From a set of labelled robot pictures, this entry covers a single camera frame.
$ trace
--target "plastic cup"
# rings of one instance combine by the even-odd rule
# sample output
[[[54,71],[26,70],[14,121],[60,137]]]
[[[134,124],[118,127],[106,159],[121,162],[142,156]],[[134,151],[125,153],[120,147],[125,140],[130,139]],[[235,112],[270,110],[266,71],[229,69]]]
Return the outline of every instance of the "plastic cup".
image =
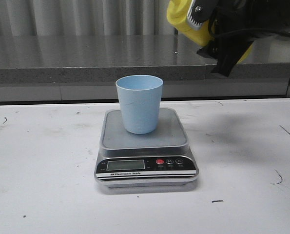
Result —
[[[123,124],[135,134],[152,132],[158,123],[163,80],[150,75],[133,75],[116,81]]]

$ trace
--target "lcd display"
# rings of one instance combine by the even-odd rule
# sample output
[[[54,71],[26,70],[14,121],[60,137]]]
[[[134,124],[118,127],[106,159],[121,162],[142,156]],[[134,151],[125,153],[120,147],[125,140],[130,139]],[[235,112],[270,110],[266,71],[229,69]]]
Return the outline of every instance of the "lcd display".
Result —
[[[144,160],[108,161],[107,171],[145,169]]]

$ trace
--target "corrugated wall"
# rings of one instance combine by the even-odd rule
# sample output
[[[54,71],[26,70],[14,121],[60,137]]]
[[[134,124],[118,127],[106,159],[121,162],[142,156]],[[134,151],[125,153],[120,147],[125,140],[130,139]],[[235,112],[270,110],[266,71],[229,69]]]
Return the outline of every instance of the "corrugated wall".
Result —
[[[167,35],[169,0],[0,0],[0,36]]]

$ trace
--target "kitchen scale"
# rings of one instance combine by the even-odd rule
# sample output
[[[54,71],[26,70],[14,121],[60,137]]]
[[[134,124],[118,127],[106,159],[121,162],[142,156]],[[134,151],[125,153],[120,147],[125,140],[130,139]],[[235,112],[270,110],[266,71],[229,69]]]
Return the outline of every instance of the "kitchen scale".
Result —
[[[161,108],[157,128],[140,135],[124,128],[120,110],[106,112],[95,167],[95,178],[100,184],[183,185],[196,180],[198,173],[175,110]]]

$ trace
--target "button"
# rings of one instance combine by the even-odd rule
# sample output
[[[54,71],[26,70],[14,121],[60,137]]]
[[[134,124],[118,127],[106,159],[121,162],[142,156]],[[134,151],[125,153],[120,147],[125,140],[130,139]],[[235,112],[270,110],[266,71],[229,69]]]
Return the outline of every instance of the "button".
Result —
[[[183,164],[183,163],[184,163],[184,160],[182,160],[182,159],[180,159],[180,158],[177,158],[177,159],[175,160],[175,162],[176,162],[177,164]]]
[[[167,160],[165,160],[165,162],[166,162],[167,164],[173,164],[173,163],[174,163],[174,161],[173,161],[172,159],[167,159]]]
[[[164,163],[164,160],[163,159],[160,159],[158,158],[156,161],[155,161],[157,164],[163,164]]]

